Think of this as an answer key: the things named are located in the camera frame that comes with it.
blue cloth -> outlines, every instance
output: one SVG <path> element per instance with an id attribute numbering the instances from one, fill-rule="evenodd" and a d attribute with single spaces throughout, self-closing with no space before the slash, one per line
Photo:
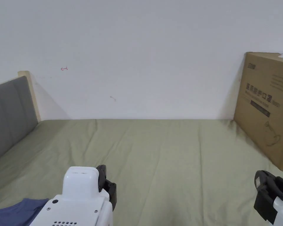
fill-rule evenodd
<path id="1" fill-rule="evenodd" d="M 23 199 L 21 202 L 0 209 L 0 226 L 29 226 L 48 199 Z"/>

white wall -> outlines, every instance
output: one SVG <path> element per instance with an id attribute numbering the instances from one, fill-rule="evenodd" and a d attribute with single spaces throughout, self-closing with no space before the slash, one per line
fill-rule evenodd
<path id="1" fill-rule="evenodd" d="M 283 52 L 283 0 L 0 1 L 0 83 L 29 70 L 43 120 L 232 118 L 246 51 Z"/>

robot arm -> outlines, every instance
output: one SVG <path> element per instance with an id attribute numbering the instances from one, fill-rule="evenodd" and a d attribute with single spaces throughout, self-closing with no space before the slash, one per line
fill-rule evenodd
<path id="1" fill-rule="evenodd" d="M 255 186 L 258 191 L 254 209 L 270 225 L 283 226 L 283 178 L 267 171 L 257 171 Z"/>
<path id="2" fill-rule="evenodd" d="M 106 178 L 106 166 L 70 167 L 62 195 L 49 200 L 30 226 L 113 226 L 116 184 Z"/>

green bedsheet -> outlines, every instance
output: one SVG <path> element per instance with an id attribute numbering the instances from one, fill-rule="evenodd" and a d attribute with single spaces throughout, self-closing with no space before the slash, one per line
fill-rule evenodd
<path id="1" fill-rule="evenodd" d="M 43 121 L 0 158 L 0 208 L 62 192 L 70 166 L 107 165 L 114 224 L 266 225 L 257 170 L 283 172 L 233 121 Z"/>

gray headboard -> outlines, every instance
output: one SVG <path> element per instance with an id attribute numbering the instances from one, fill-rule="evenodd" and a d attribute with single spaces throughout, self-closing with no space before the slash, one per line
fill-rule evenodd
<path id="1" fill-rule="evenodd" d="M 25 76 L 0 84 L 0 156 L 38 124 Z"/>

